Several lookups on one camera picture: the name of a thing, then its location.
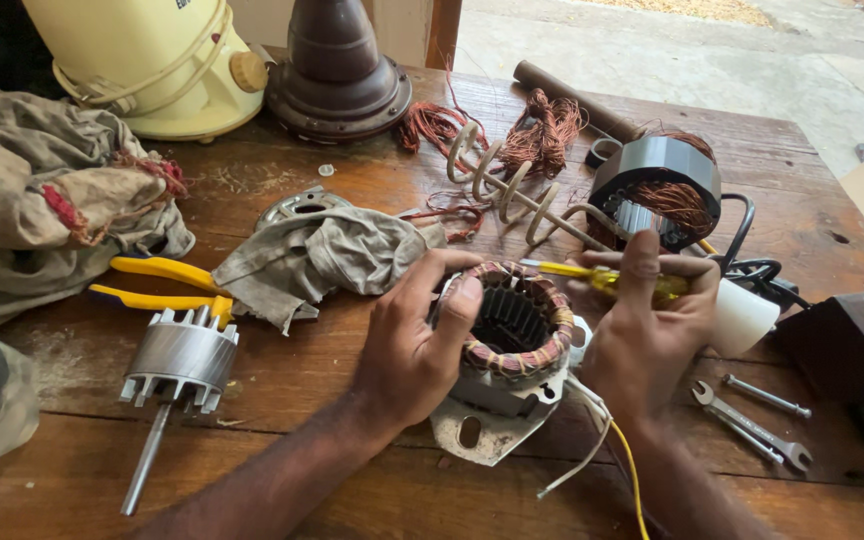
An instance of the wooden table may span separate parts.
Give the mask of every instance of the wooden table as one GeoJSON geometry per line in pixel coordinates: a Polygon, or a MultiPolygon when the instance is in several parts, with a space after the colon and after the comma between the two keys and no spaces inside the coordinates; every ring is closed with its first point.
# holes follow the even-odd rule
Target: wooden table
{"type": "MultiPolygon", "coordinates": [[[[416,100],[450,103],[443,72],[410,73],[416,100]]],[[[453,83],[460,104],[485,123],[492,140],[522,111],[524,92],[508,81],[456,74],[453,83]]],[[[634,122],[660,118],[711,144],[723,190],[750,195],[758,209],[742,258],[781,261],[781,275],[812,302],[864,291],[864,219],[795,124],[595,98],[634,122]]],[[[564,210],[570,194],[588,191],[593,173],[581,163],[591,142],[583,134],[572,148],[568,168],[557,178],[563,187],[553,209],[564,210]]],[[[147,147],[178,160],[196,179],[179,207],[198,238],[185,261],[206,269],[221,264],[250,235],[259,213],[288,194],[321,184],[357,206],[395,214],[453,188],[445,159],[427,144],[419,155],[404,152],[389,134],[351,146],[304,144],[289,138],[267,112],[208,147],[147,147]],[[321,178],[316,171],[322,164],[335,166],[336,174],[321,178]]],[[[724,248],[741,213],[739,202],[728,202],[709,241],[724,248]]],[[[526,254],[525,225],[503,227],[491,212],[474,240],[461,247],[498,261],[518,260],[526,254]]],[[[558,231],[534,254],[560,261],[579,248],[558,231]]],[[[155,294],[192,292],[172,281],[114,271],[99,282],[155,294]]],[[[1,339],[34,360],[42,408],[30,442],[0,458],[0,538],[113,537],[232,470],[343,391],[374,300],[346,292],[329,296],[319,306],[318,322],[293,325],[288,338],[268,324],[242,321],[234,386],[214,414],[174,415],[135,518],[120,516],[119,507],[156,411],[117,398],[149,313],[79,295],[0,327],[1,339]]],[[[778,531],[864,538],[864,443],[843,407],[819,402],[770,343],[739,358],[704,353],[682,381],[672,418],[708,470],[778,531]],[[815,463],[808,474],[767,465],[695,405],[687,391],[692,382],[714,383],[726,373],[815,411],[804,421],[722,391],[755,422],[809,448],[815,463]]],[[[585,412],[569,399],[513,455],[487,468],[443,459],[429,424],[422,423],[342,485],[294,536],[637,538],[629,490],[607,451],[536,500],[538,489],[582,459],[593,444],[590,429],[585,412]]]]}

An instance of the gray cloth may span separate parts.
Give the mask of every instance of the gray cloth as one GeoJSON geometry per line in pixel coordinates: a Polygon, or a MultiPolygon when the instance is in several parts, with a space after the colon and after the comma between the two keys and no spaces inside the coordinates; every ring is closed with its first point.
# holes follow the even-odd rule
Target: gray cloth
{"type": "Polygon", "coordinates": [[[191,249],[195,236],[174,201],[146,209],[165,180],[106,167],[117,150],[149,157],[109,112],[0,91],[0,324],[81,292],[120,252],[148,253],[161,240],[168,240],[162,257],[191,249]],[[72,242],[43,186],[81,212],[90,235],[108,224],[105,239],[85,248],[72,242]]]}
{"type": "Polygon", "coordinates": [[[214,272],[243,311],[289,336],[296,310],[318,313],[331,289],[383,294],[429,248],[446,247],[442,225],[422,229],[376,210],[344,207],[258,230],[214,272]]]}

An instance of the yellow wire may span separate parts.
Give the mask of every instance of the yellow wire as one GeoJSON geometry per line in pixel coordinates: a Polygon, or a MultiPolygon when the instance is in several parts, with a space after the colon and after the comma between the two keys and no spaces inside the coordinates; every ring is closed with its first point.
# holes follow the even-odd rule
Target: yellow wire
{"type": "Polygon", "coordinates": [[[631,493],[635,497],[635,518],[638,520],[638,529],[642,533],[643,540],[649,540],[649,531],[645,528],[645,518],[642,517],[642,498],[639,494],[639,475],[636,474],[636,461],[632,459],[632,449],[629,448],[629,441],[625,440],[625,435],[622,434],[622,429],[618,428],[615,420],[611,422],[612,429],[618,434],[618,438],[622,441],[622,446],[625,447],[625,454],[629,457],[629,470],[631,472],[631,493]]]}
{"type": "Polygon", "coordinates": [[[697,243],[699,244],[699,247],[702,248],[702,251],[705,251],[709,255],[719,255],[719,251],[715,251],[715,248],[709,242],[699,240],[697,243]]]}

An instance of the concrete floor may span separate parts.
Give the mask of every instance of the concrete floor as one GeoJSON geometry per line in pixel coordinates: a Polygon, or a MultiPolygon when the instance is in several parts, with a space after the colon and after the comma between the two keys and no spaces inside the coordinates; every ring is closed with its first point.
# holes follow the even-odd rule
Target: concrete floor
{"type": "Polygon", "coordinates": [[[463,0],[455,71],[511,80],[529,60],[583,91],[792,120],[842,178],[864,142],[864,12],[747,1],[773,28],[574,0],[463,0]]]}

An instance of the wooden door frame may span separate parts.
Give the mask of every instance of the wooden door frame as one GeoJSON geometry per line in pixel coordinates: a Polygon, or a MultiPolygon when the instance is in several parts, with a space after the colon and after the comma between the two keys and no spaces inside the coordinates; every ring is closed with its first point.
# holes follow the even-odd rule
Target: wooden door frame
{"type": "Polygon", "coordinates": [[[459,38],[459,19],[462,0],[435,0],[429,23],[428,49],[425,67],[452,69],[455,61],[455,43],[459,38]]]}

